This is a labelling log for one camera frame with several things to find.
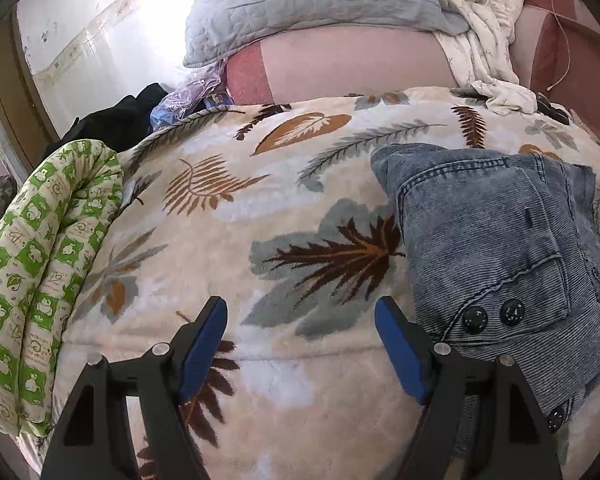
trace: crumpled white fabric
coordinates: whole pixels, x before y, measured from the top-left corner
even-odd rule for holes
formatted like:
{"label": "crumpled white fabric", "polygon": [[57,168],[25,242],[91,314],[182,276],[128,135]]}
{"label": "crumpled white fabric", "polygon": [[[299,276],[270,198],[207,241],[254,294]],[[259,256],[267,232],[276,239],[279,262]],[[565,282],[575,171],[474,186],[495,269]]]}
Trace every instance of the crumpled white fabric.
{"label": "crumpled white fabric", "polygon": [[487,108],[499,115],[537,111],[535,94],[520,86],[509,58],[525,0],[439,1],[443,9],[462,14],[470,27],[457,36],[434,32],[458,85],[471,85],[488,97]]}

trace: wall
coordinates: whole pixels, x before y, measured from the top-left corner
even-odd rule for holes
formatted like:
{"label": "wall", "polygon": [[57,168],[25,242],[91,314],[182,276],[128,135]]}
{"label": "wall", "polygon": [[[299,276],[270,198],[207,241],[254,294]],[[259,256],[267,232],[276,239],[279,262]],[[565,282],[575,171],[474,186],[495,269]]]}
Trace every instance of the wall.
{"label": "wall", "polygon": [[23,50],[58,134],[159,82],[173,88],[193,0],[20,0]]}

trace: gray pillow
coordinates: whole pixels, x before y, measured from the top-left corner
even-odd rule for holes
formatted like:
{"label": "gray pillow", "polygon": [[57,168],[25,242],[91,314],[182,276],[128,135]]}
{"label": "gray pillow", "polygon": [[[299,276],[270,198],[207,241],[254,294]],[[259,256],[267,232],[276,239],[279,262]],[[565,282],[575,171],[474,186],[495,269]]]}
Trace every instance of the gray pillow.
{"label": "gray pillow", "polygon": [[206,65],[284,30],[335,23],[451,35],[469,29],[462,16],[442,11],[438,0],[195,0],[187,18],[184,65]]}

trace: white cable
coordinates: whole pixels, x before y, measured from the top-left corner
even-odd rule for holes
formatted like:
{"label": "white cable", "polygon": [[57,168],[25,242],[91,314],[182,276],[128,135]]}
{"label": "white cable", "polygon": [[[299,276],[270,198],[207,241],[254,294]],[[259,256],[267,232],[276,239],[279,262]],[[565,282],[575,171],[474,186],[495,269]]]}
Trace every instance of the white cable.
{"label": "white cable", "polygon": [[565,70],[564,74],[562,74],[562,77],[560,79],[558,79],[558,81],[556,81],[552,85],[549,85],[546,88],[547,92],[550,92],[551,90],[554,89],[554,87],[556,87],[557,85],[559,85],[564,80],[564,78],[567,77],[567,74],[569,73],[569,69],[571,68],[571,49],[569,47],[569,38],[567,37],[567,33],[564,30],[564,27],[562,26],[562,23],[560,22],[560,18],[558,17],[558,13],[555,12],[554,0],[551,0],[551,10],[552,10],[552,14],[554,15],[555,21],[558,22],[558,27],[560,27],[560,30],[562,31],[562,34],[564,36],[564,41],[567,44],[567,70]]}

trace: rolled green checkered cushion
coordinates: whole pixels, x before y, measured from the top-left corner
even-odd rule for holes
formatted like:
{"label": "rolled green checkered cushion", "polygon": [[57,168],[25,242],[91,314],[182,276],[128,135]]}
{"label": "rolled green checkered cushion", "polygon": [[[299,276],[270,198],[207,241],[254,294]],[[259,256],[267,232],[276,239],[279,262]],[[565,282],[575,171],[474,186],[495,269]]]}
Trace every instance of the rolled green checkered cushion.
{"label": "rolled green checkered cushion", "polygon": [[0,431],[44,435],[62,330],[122,202],[116,153],[64,145],[0,221]]}

